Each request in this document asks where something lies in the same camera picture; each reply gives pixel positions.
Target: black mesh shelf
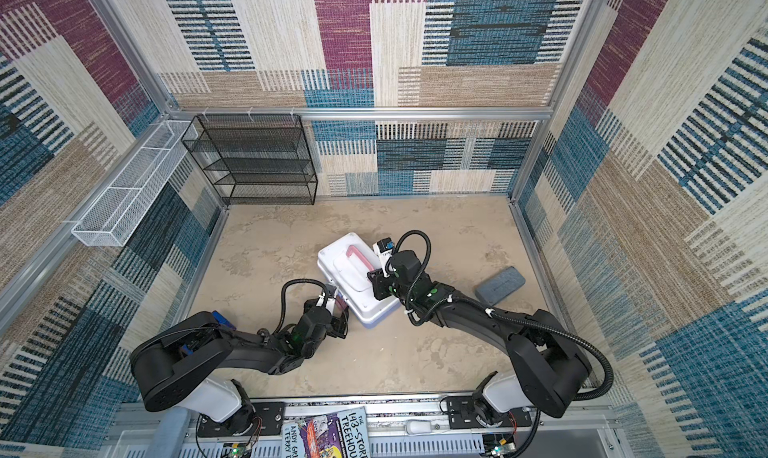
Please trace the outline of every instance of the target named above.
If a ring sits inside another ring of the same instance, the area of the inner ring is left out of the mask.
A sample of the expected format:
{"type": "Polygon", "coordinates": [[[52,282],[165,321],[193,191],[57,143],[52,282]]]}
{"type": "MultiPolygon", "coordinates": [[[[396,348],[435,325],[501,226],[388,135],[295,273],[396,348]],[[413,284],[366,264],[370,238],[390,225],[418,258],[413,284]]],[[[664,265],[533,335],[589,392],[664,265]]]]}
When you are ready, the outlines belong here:
{"type": "Polygon", "coordinates": [[[183,140],[227,204],[314,204],[317,174],[291,115],[196,116],[183,140]]]}

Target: gray eraser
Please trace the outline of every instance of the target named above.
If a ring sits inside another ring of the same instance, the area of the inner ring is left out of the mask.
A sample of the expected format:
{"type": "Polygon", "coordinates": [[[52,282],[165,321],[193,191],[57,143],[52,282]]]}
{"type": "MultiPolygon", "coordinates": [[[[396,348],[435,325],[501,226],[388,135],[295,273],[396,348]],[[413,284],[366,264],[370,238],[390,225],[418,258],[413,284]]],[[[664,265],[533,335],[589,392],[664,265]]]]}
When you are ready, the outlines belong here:
{"type": "Polygon", "coordinates": [[[496,304],[525,284],[525,278],[514,267],[496,273],[475,288],[475,296],[487,304],[496,304]]]}

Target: storage box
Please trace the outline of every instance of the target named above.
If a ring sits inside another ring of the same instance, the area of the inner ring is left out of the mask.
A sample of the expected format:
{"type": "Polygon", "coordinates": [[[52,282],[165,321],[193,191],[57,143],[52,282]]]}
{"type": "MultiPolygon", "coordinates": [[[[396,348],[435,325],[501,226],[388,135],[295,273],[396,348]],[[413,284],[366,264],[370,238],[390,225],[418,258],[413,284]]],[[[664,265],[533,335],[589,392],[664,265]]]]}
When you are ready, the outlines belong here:
{"type": "Polygon", "coordinates": [[[345,234],[320,250],[317,266],[366,328],[377,326],[400,306],[394,296],[381,301],[373,297],[367,273],[380,268],[379,260],[356,233],[345,234]]]}

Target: white wire basket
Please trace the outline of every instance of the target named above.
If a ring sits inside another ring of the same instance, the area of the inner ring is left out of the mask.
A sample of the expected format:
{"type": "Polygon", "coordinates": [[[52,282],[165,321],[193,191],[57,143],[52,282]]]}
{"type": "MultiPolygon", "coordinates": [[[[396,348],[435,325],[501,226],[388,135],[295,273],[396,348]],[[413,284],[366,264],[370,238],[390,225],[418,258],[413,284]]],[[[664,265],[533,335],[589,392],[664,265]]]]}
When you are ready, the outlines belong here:
{"type": "Polygon", "coordinates": [[[197,137],[186,121],[163,122],[85,212],[72,234],[86,246],[125,246],[197,137]]]}

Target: beige surface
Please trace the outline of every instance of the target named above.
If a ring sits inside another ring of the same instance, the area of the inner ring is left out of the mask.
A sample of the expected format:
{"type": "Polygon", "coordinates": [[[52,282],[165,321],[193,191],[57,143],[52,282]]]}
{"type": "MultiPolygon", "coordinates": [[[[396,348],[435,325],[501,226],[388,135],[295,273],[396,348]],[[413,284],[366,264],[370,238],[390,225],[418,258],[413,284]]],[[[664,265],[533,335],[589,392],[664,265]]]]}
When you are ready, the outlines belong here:
{"type": "MultiPolygon", "coordinates": [[[[469,196],[232,207],[192,311],[218,310],[243,331],[273,330],[283,283],[322,279],[319,250],[349,232],[372,243],[388,236],[397,241],[414,228],[432,241],[427,271],[433,280],[473,296],[476,284],[515,266],[526,283],[500,308],[545,308],[505,198],[469,196]]],[[[419,237],[403,246],[424,255],[419,237]]],[[[310,285],[289,290],[286,323],[296,322],[314,293],[310,285]]],[[[467,390],[488,373],[511,367],[501,351],[469,334],[412,326],[400,308],[370,330],[351,319],[345,340],[327,338],[312,359],[283,376],[229,369],[216,374],[238,379],[251,396],[304,396],[467,390]]]]}

